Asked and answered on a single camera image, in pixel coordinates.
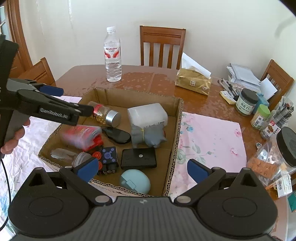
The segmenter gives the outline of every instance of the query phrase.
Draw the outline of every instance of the gray cloth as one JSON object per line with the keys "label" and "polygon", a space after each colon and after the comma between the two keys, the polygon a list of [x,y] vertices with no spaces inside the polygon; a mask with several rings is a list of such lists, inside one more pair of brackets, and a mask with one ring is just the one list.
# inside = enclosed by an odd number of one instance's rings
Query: gray cloth
{"label": "gray cloth", "polygon": [[161,142],[167,141],[164,136],[163,128],[163,123],[149,126],[144,129],[131,124],[131,141],[133,143],[133,148],[137,148],[137,145],[143,142],[149,147],[159,147]]}

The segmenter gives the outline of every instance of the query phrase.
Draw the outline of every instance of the green lid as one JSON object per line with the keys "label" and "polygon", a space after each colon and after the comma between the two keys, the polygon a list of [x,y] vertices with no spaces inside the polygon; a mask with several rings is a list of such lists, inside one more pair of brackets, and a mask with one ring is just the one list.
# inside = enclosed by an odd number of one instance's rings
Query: green lid
{"label": "green lid", "polygon": [[266,105],[260,104],[257,111],[263,118],[267,118],[270,115],[270,110]]}

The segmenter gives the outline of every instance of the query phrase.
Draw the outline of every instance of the light blue round case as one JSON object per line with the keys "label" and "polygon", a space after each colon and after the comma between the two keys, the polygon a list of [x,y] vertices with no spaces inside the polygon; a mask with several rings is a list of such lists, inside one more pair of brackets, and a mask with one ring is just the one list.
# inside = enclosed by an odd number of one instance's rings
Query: light blue round case
{"label": "light blue round case", "polygon": [[142,194],[147,194],[150,191],[150,180],[140,170],[126,170],[120,176],[120,186]]}

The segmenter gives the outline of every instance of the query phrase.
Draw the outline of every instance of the gray ridged surface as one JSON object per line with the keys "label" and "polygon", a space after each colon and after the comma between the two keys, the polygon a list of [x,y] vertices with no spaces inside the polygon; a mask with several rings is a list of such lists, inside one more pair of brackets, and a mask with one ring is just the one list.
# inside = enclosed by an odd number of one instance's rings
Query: gray ridged surface
{"label": "gray ridged surface", "polygon": [[[97,207],[78,229],[60,237],[39,239],[23,235],[12,241],[194,241],[230,240],[207,230],[193,211],[173,205],[169,198],[119,197],[111,206]],[[254,241],[272,240],[269,236]]]}

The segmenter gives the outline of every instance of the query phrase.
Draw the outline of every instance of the black lid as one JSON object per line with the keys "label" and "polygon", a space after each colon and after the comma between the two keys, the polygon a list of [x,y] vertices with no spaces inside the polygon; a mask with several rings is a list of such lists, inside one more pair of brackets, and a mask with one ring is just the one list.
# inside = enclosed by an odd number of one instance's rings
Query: black lid
{"label": "black lid", "polygon": [[242,96],[252,104],[257,104],[258,102],[258,96],[255,91],[245,88],[242,90]]}
{"label": "black lid", "polygon": [[276,142],[285,161],[296,167],[296,133],[284,126],[277,134]]}

